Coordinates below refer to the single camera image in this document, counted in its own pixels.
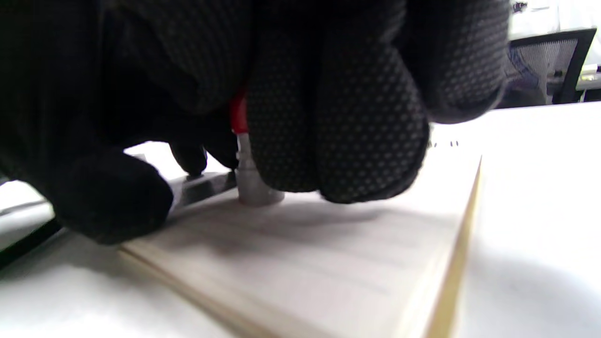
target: screwdriver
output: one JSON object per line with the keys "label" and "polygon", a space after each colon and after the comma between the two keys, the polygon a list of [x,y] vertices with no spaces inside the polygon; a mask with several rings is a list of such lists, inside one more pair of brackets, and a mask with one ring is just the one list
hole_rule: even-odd
{"label": "screwdriver", "polygon": [[246,122],[246,91],[242,90],[230,103],[231,127],[238,138],[236,182],[241,204],[253,207],[276,204],[284,199],[282,191],[265,184],[252,158],[251,140]]}

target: black glove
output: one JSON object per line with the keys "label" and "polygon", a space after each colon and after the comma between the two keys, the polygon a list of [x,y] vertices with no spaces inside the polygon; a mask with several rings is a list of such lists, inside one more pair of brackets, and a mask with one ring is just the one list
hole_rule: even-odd
{"label": "black glove", "polygon": [[177,104],[138,66],[130,25],[103,2],[39,1],[0,16],[0,172],[35,187],[63,226],[113,244],[163,224],[172,192],[126,147],[169,142],[192,174],[204,149],[236,167],[227,103],[203,114]]}
{"label": "black glove", "polygon": [[[430,121],[476,118],[503,90],[507,0],[117,4],[154,29],[169,67],[194,77],[201,109],[229,97],[251,60],[252,151],[265,182],[283,191],[319,190],[337,203],[395,196],[417,175]],[[149,74],[165,68],[153,55]]]}
{"label": "black glove", "polygon": [[223,107],[243,84],[266,183],[337,203],[403,192],[428,123],[476,118],[502,93],[506,0],[38,1],[33,33],[2,32],[31,34],[35,53],[2,69],[0,171],[102,243],[152,231],[171,203],[125,146],[235,165]]}

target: mesh chair back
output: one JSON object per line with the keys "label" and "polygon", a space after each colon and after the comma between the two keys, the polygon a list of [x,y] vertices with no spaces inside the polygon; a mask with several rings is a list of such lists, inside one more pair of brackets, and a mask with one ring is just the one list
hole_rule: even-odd
{"label": "mesh chair back", "polygon": [[511,41],[507,91],[497,108],[572,102],[595,32],[580,29]]}

